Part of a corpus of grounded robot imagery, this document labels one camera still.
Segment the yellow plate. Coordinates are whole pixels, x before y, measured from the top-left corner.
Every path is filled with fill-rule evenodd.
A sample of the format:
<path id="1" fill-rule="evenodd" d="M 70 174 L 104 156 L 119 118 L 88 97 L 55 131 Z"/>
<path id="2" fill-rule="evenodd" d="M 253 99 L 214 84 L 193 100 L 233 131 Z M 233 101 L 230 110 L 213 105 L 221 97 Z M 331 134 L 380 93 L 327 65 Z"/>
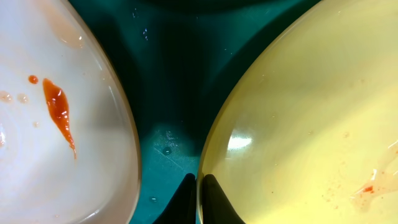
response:
<path id="1" fill-rule="evenodd" d="M 199 175 L 244 223 L 397 222 L 397 0 L 321 1 L 220 109 Z"/>

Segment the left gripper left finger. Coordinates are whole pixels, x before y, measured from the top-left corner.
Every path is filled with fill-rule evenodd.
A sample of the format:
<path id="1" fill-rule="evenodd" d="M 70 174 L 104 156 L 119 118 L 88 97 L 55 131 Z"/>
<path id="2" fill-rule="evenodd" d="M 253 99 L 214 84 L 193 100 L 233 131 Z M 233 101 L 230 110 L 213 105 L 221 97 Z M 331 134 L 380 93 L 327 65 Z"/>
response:
<path id="1" fill-rule="evenodd" d="M 153 224 L 196 224 L 196 178 L 187 174 Z"/>

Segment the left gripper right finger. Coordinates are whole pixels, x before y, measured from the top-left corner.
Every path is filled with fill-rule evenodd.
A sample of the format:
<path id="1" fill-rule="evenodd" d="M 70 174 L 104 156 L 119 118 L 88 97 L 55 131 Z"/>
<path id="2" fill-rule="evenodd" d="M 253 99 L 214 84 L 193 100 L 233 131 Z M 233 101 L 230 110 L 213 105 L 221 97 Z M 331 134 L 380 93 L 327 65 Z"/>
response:
<path id="1" fill-rule="evenodd" d="M 244 224 L 213 174 L 204 176 L 201 189 L 204 224 Z"/>

